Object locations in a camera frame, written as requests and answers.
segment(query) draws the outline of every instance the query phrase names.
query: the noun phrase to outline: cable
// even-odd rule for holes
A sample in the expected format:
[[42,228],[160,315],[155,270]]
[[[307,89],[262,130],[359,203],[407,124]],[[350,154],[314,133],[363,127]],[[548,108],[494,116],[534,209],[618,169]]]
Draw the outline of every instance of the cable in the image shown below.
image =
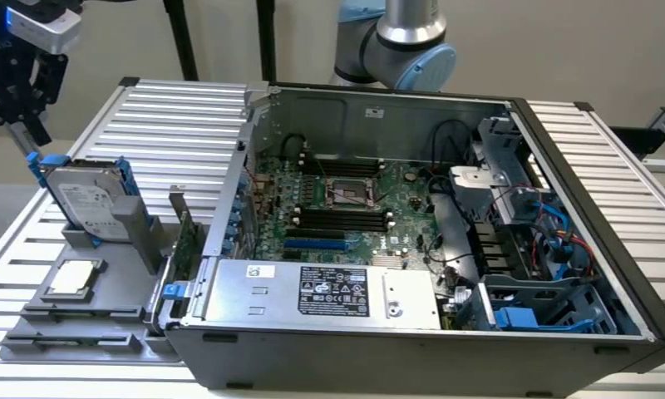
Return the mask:
[[451,183],[451,190],[454,190],[454,181],[451,180],[451,178],[448,178],[444,175],[434,175],[430,178],[430,181],[427,181],[427,183],[426,183],[426,193],[427,193],[427,195],[432,194],[432,181],[436,180],[436,179],[442,179],[442,180],[448,181]]
[[244,165],[244,170],[247,171],[247,173],[248,173],[248,177],[251,177],[251,178],[252,178],[252,182],[254,182],[254,184],[256,185],[256,183],[259,183],[259,181],[258,181],[258,180],[256,180],[256,178],[254,177],[254,173],[252,173],[252,171],[247,168],[247,166],[246,166],[246,165]]
[[456,258],[451,258],[444,261],[446,264],[450,264],[451,262],[456,262],[462,258],[468,258],[470,256],[474,256],[474,254],[470,252],[468,254],[459,255]]
[[288,141],[294,137],[302,139],[304,144],[308,141],[307,137],[304,135],[302,135],[300,133],[288,133],[287,136],[284,137],[284,140],[280,142],[280,157],[282,158],[287,157],[287,144],[288,144]]
[[528,189],[528,190],[534,190],[534,191],[539,192],[539,190],[535,187],[530,187],[526,183],[519,183],[519,184],[514,185],[488,204],[488,208],[486,209],[484,219],[488,219],[488,216],[491,216],[492,205],[498,202],[498,200],[500,200],[508,193],[511,193],[512,191],[515,191],[518,189]]
[[540,212],[547,211],[551,214],[554,214],[559,219],[562,219],[564,230],[570,230],[570,218],[567,217],[567,215],[563,212],[560,212],[555,207],[547,205],[542,201],[538,201],[532,205],[540,207],[540,210],[539,210]]
[[[556,231],[556,235],[559,235],[560,237],[564,237],[567,235],[567,232],[562,231],[562,230],[558,230]],[[592,275],[594,274],[594,265],[595,265],[595,262],[596,262],[595,251],[590,247],[590,244],[587,243],[587,241],[584,241],[583,239],[580,239],[576,235],[572,235],[572,237],[571,237],[570,240],[571,240],[572,243],[575,243],[579,246],[582,246],[584,248],[584,250],[587,251],[587,255],[590,256],[590,266],[587,267],[587,275]]]
[[[472,128],[463,122],[460,119],[447,119],[446,121],[442,121],[438,125],[436,128],[434,129],[434,134],[432,134],[432,169],[436,167],[436,139],[439,136],[439,131],[442,130],[442,127],[444,127],[446,124],[448,123],[459,123],[463,125],[463,127],[468,130],[468,133],[472,134],[474,130]],[[456,147],[456,143],[452,141],[452,144],[456,148],[456,152],[460,153]]]

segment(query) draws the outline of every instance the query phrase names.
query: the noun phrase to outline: metal frame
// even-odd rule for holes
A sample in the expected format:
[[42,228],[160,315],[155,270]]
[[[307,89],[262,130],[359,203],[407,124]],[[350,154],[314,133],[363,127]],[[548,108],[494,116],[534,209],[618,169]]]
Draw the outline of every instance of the metal frame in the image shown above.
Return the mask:
[[[172,97],[199,97],[199,105],[207,105],[215,101],[208,98],[212,96],[216,89],[222,88],[218,85],[202,84],[203,86],[191,86],[186,82],[168,82],[171,101],[178,102]],[[72,155],[83,152],[90,145],[99,143],[96,137],[103,133],[102,126],[111,122],[115,117],[119,104],[123,101],[123,94],[128,90],[126,87],[119,88],[115,95],[110,98],[107,105],[96,115],[95,121],[84,131],[83,136],[70,152]],[[550,102],[532,102],[532,106],[556,107],[560,110],[566,109],[572,115],[578,113],[576,109],[572,110],[574,104],[571,103],[550,103]],[[170,130],[154,129],[155,126],[167,124],[160,118],[148,118],[142,116],[140,122],[131,123],[134,125],[150,126],[139,128],[138,134],[147,135],[150,131],[155,130],[154,137],[172,133]],[[163,181],[172,184],[182,183],[183,180],[196,178],[206,174],[212,173],[207,169],[207,164],[198,155],[186,155],[190,151],[202,152],[203,149],[194,143],[188,142],[196,134],[192,128],[196,128],[200,122],[196,120],[182,120],[182,127],[188,132],[188,138],[183,142],[174,141],[174,146],[170,147],[172,152],[163,153],[163,148],[156,148],[150,153],[142,153],[143,165],[135,171],[136,179],[142,176],[148,179],[154,176],[160,176]],[[202,139],[208,139],[206,131],[200,131]],[[586,140],[586,134],[582,132],[567,132],[563,135],[551,134],[555,142],[562,144],[556,137],[564,137],[562,140],[570,140],[576,136],[576,141]],[[147,145],[152,145],[158,141],[150,141]],[[176,159],[176,150],[180,149],[183,156]],[[167,170],[176,170],[176,175],[163,176],[160,171],[163,168]],[[591,172],[591,168],[586,166],[574,165],[576,174],[586,176]],[[0,238],[0,340],[7,330],[12,328],[16,323],[19,312],[24,301],[31,298],[34,289],[31,286],[39,285],[46,275],[44,269],[52,260],[59,255],[58,244],[50,243],[31,243],[31,240],[39,239],[59,239],[59,231],[63,225],[63,215],[59,213],[55,206],[51,205],[51,200],[46,200],[44,192],[40,191],[28,203],[26,210],[18,216],[15,223],[10,227],[6,235]],[[612,196],[595,195],[595,201],[602,206],[615,203]],[[164,202],[158,196],[151,196],[147,199],[148,208],[151,212],[164,213]],[[196,204],[199,213],[202,214],[202,221],[206,223],[210,218],[203,212],[206,210],[202,206],[208,205],[208,201],[198,196],[188,197],[188,203]],[[22,263],[11,264],[12,259],[23,259]],[[656,286],[659,293],[665,302],[665,264],[640,262],[640,267],[646,273],[650,281]],[[6,284],[28,284],[24,288],[8,288]],[[91,397],[103,398],[123,398],[123,397],[151,397],[151,398],[194,398],[194,397],[222,397],[219,392],[210,392],[207,388],[198,385],[190,370],[184,365],[168,367],[146,367],[139,365],[58,365],[58,364],[15,364],[0,361],[0,397],[35,397],[39,392],[40,397],[83,397],[84,392],[91,392]],[[224,393],[227,397],[270,397],[270,394],[258,392],[244,392],[238,395],[236,392]],[[282,394],[287,397],[312,397],[312,394],[287,393]],[[659,367],[655,371],[647,374],[635,374],[622,372],[610,377],[606,377],[600,382],[587,387],[584,391],[572,395],[576,399],[598,399],[598,398],[624,398],[632,399],[643,398],[664,398],[665,399],[665,365]]]

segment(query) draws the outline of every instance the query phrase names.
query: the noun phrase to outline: power supply label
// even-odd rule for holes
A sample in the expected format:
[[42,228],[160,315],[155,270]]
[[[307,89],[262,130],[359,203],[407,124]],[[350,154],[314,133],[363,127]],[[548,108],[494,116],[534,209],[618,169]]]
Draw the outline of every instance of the power supply label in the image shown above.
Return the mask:
[[370,318],[367,270],[302,267],[299,312]]

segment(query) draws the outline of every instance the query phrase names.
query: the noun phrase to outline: black cable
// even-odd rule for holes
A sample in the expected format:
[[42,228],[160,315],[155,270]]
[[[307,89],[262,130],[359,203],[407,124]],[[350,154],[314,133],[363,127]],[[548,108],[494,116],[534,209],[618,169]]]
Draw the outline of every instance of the black cable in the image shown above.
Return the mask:
[[[474,133],[472,128],[460,119],[447,119],[446,121],[439,122],[439,124],[436,125],[436,127],[434,129],[434,133],[432,133],[432,169],[436,166],[436,139],[438,139],[438,136],[439,136],[439,131],[442,130],[442,127],[444,127],[444,125],[448,124],[448,123],[459,123],[459,124],[462,124],[462,126],[468,130],[468,134],[472,135],[472,133]],[[456,142],[451,141],[451,143],[454,144],[455,151],[458,153],[460,153],[460,151],[459,151],[459,149],[456,147]]]
[[452,258],[452,259],[448,259],[448,260],[443,260],[443,259],[436,259],[432,257],[432,246],[434,246],[434,243],[436,243],[439,241],[439,239],[442,238],[442,236],[439,235],[435,240],[432,241],[432,244],[426,247],[426,251],[424,251],[424,254],[426,254],[426,257],[428,259],[431,259],[434,262],[439,263],[439,264],[450,264],[451,262],[455,262],[458,261],[459,259],[463,259],[468,256],[474,256],[474,253],[468,253],[468,254],[463,254],[463,255],[459,255],[456,258]]
[[304,135],[302,135],[300,133],[288,133],[287,136],[284,137],[284,140],[280,142],[280,157],[282,158],[287,157],[287,144],[292,138],[302,139],[304,143],[307,142],[307,137]]
[[456,154],[454,154],[456,156],[456,163],[460,164],[464,161],[464,154],[462,153],[462,150],[458,148],[458,144],[456,144],[456,141],[454,140],[454,138],[450,135],[446,138],[451,142],[451,147],[454,149],[454,152],[456,153]]
[[526,227],[535,229],[547,239],[551,239],[556,236],[556,232],[554,232],[554,231],[551,232],[550,230],[547,230],[543,226],[540,226],[536,223],[514,223],[511,225],[512,226],[526,226]]

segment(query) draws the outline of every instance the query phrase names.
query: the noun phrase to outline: blue cable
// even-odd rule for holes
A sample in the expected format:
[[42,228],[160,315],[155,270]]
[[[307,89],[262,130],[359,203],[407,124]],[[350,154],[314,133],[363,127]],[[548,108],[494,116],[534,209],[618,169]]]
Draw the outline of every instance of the blue cable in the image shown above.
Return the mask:
[[542,208],[544,211],[550,212],[559,219],[562,219],[563,220],[564,231],[570,231],[570,218],[567,217],[566,214],[563,214],[559,210],[556,210],[556,208],[552,207],[551,205],[540,204],[540,201],[535,201],[535,203],[532,203],[532,205],[536,206],[538,208]]

